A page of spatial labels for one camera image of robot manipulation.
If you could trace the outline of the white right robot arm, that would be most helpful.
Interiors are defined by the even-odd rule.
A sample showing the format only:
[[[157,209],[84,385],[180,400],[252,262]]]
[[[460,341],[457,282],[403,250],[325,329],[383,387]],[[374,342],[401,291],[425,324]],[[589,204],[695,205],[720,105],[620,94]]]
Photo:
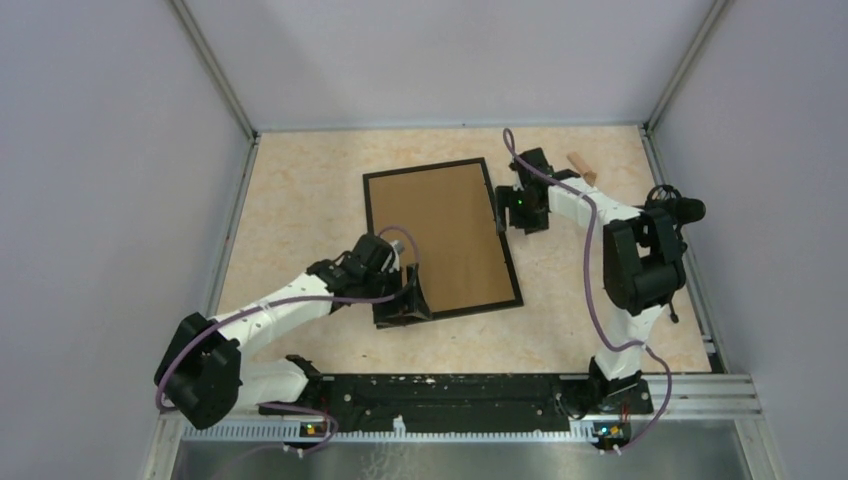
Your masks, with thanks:
[[[602,347],[562,408],[576,417],[616,411],[639,394],[650,332],[686,283],[682,228],[702,220],[706,207],[668,184],[653,187],[640,205],[624,204],[574,170],[555,170],[540,148],[513,154],[510,168],[515,183],[495,189],[498,231],[545,231],[555,214],[586,232],[584,295]]]

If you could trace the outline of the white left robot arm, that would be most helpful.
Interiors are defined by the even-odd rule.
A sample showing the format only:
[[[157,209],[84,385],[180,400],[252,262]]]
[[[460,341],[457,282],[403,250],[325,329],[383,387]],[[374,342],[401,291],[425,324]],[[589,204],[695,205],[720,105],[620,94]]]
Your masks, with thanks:
[[[320,386],[299,357],[257,362],[267,345],[344,306],[397,306],[415,314],[423,294],[420,249],[411,235],[388,241],[366,233],[334,259],[318,260],[278,290],[232,312],[186,316],[154,374],[154,401],[207,429],[234,409],[286,403],[297,413],[319,404]]]

